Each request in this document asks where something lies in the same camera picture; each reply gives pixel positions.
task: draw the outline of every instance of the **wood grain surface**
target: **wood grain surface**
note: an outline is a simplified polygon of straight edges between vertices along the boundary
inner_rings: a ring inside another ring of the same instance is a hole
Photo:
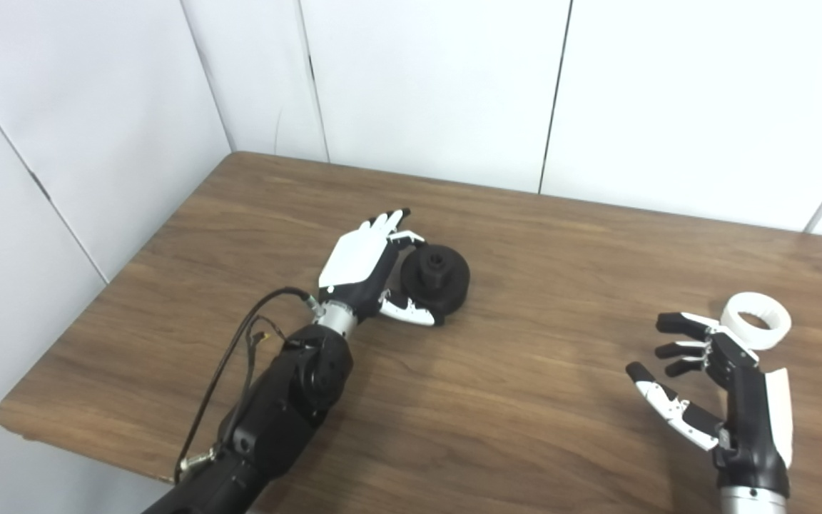
[[[187,199],[3,400],[0,423],[166,478],[249,306],[278,286],[312,290],[340,234],[401,207],[402,227],[467,258],[467,303],[443,328],[374,318],[355,331],[345,396],[261,510],[717,513],[710,458],[624,366],[663,377],[656,314],[717,317],[750,290],[793,316],[761,357],[791,377],[790,512],[822,513],[822,237],[254,153]],[[290,330],[310,319],[293,299],[267,315]],[[238,355],[195,451],[237,398]],[[704,375],[665,383],[720,412]]]

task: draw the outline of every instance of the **white ring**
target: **white ring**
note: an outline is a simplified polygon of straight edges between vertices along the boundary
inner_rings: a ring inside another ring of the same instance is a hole
[[[753,326],[741,318],[750,313],[762,319],[768,329]],[[728,326],[751,349],[770,349],[782,341],[792,328],[792,316],[782,303],[762,293],[737,293],[728,299],[721,313],[721,324]]]

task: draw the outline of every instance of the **robotic hand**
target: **robotic hand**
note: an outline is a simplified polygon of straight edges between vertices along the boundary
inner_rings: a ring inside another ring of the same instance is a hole
[[[385,288],[399,251],[412,244],[425,244],[424,238],[414,232],[398,231],[398,225],[409,214],[407,208],[386,212],[340,237],[319,276],[319,299],[349,308],[358,322],[381,312],[415,325],[442,325],[439,313],[416,306],[402,293]]]
[[[692,313],[660,313],[656,328],[684,334],[656,348],[658,358],[680,357],[668,377],[705,371],[727,390],[727,419],[707,412],[658,383],[639,362],[626,366],[636,388],[666,422],[702,449],[718,469],[725,514],[785,514],[792,464],[792,404],[785,368],[763,373],[759,358],[727,326]]]
[[[183,459],[183,480],[144,514],[244,513],[270,481],[290,470],[342,396],[353,367],[347,339],[359,322],[382,312],[417,325],[443,323],[447,311],[437,315],[385,288],[402,248],[431,248],[414,232],[398,231],[408,214],[408,209],[381,214],[339,238],[319,277],[318,302],[309,293],[284,288],[253,307],[235,342],[245,326],[251,328],[260,317],[257,312],[265,301],[281,293],[300,296],[313,310],[314,319],[285,338],[277,357],[221,422],[218,441],[211,450]],[[446,268],[440,259],[433,264],[436,272]],[[457,308],[467,290],[467,264],[456,274],[453,306]],[[430,291],[440,293],[436,286],[444,284],[435,284]]]

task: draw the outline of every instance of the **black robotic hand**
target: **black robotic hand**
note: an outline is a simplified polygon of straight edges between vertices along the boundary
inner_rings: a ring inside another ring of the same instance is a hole
[[[787,370],[760,371],[757,355],[714,319],[660,313],[656,328],[694,339],[662,345],[656,357],[679,357],[665,367],[668,377],[705,371],[728,393],[727,417],[682,400],[645,366],[632,362],[626,373],[636,388],[672,428],[711,451],[724,512],[785,512],[793,432]]]
[[[416,306],[401,292],[385,287],[399,251],[425,244],[420,235],[398,230],[410,214],[407,208],[385,212],[340,237],[319,275],[320,302],[342,303],[360,321],[384,313],[415,325],[442,325],[440,313]]]

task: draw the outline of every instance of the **black cable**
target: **black cable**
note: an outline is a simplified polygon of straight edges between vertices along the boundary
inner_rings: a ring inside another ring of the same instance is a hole
[[[271,321],[265,316],[255,315],[252,318],[251,322],[247,325],[247,329],[245,330],[245,341],[247,341],[247,368],[245,368],[245,382],[243,383],[243,391],[240,394],[240,400],[237,403],[237,407],[234,409],[234,414],[228,420],[228,426],[224,430],[224,436],[218,440],[218,443],[221,447],[224,447],[228,443],[230,443],[234,437],[234,428],[239,423],[240,417],[243,415],[243,409],[245,404],[247,404],[248,397],[249,397],[249,386],[252,385],[252,374],[255,370],[255,349],[258,347],[258,343],[262,341],[264,338],[254,338],[252,336],[252,328],[257,321],[264,321],[271,325],[271,328],[275,331],[281,341],[287,342],[287,336],[284,335],[284,332],[278,328],[278,325],[275,324],[274,321]]]
[[[186,453],[189,453],[189,446],[192,446],[192,441],[196,438],[196,432],[199,424],[202,423],[202,416],[205,415],[205,409],[208,407],[208,401],[211,400],[211,395],[215,393],[215,387],[218,386],[218,380],[221,378],[221,373],[224,372],[224,368],[228,364],[230,356],[234,352],[234,348],[237,348],[237,342],[239,342],[240,338],[242,338],[243,331],[250,324],[251,320],[255,318],[255,313],[258,312],[258,309],[261,309],[262,306],[264,306],[265,303],[268,303],[269,300],[281,295],[299,296],[301,300],[304,300],[304,302],[310,299],[310,294],[303,289],[299,289],[297,287],[283,287],[263,296],[262,299],[255,302],[255,305],[249,309],[249,312],[245,315],[245,318],[243,318],[243,321],[237,328],[237,332],[235,332],[233,338],[231,339],[228,349],[224,352],[224,356],[221,357],[221,361],[218,362],[218,368],[216,368],[214,376],[211,378],[210,383],[208,383],[208,388],[205,390],[205,396],[202,397],[202,403],[198,406],[196,417],[193,419],[192,426],[189,427],[189,434],[186,436],[186,441],[183,442],[183,449],[180,450],[179,458],[176,459],[176,465],[173,466],[173,484],[179,484],[180,482],[180,472],[182,471],[180,469],[180,463],[182,463],[183,459],[186,458]]]

